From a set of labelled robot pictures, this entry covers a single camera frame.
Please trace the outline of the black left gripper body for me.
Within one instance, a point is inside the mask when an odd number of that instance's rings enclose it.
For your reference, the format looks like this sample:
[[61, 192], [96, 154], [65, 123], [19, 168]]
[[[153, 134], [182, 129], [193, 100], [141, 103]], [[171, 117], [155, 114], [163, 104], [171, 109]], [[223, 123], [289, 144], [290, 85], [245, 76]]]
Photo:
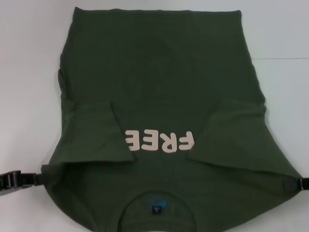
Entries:
[[17, 172], [0, 175], [0, 195], [7, 195], [17, 191]]

